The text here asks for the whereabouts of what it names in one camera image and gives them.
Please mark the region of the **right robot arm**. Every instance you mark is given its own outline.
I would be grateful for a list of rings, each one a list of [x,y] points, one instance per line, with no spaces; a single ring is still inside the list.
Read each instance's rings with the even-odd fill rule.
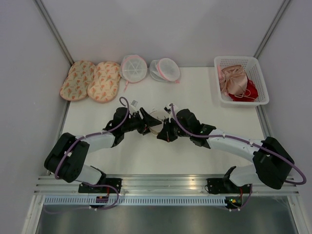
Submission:
[[[244,167],[232,166],[223,176],[222,186],[229,193],[239,187],[260,182],[279,190],[292,170],[294,160],[284,147],[273,137],[265,140],[246,139],[231,136],[208,124],[200,123],[188,109],[173,114],[166,107],[169,117],[164,119],[157,139],[173,142],[179,137],[187,137],[198,146],[216,149],[239,156],[251,164]]]

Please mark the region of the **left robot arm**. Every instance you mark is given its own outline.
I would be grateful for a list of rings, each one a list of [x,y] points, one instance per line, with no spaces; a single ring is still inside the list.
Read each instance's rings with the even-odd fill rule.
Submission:
[[[152,127],[161,124],[160,120],[152,117],[143,108],[130,113],[128,108],[119,107],[113,119],[101,132],[80,137],[70,133],[62,134],[47,156],[44,167],[58,179],[68,183],[80,182],[80,193],[117,194],[121,181],[116,179],[111,183],[106,173],[94,166],[87,166],[87,155],[101,149],[116,147],[124,140],[127,132],[137,131],[146,135]]]

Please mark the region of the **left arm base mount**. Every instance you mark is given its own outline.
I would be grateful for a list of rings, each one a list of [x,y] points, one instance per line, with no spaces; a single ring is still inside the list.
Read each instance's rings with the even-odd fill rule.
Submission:
[[[104,182],[99,185],[87,185],[82,183],[79,185],[78,193],[81,194],[116,194],[120,193],[122,187],[121,178],[106,178]]]

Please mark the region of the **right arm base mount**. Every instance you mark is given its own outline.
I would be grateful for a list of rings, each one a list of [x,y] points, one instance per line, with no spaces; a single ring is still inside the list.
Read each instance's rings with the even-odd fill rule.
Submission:
[[[251,186],[249,184],[238,187],[232,182],[224,182],[222,178],[208,178],[206,190],[209,194],[249,194]]]

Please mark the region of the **cream mesh laundry bag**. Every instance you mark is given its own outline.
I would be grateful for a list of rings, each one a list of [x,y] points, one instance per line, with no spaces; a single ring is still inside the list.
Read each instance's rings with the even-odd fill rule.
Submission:
[[[152,125],[149,127],[150,132],[153,135],[158,135],[164,126],[164,120],[169,118],[169,113],[165,110],[152,110],[149,115],[156,120],[152,121]]]

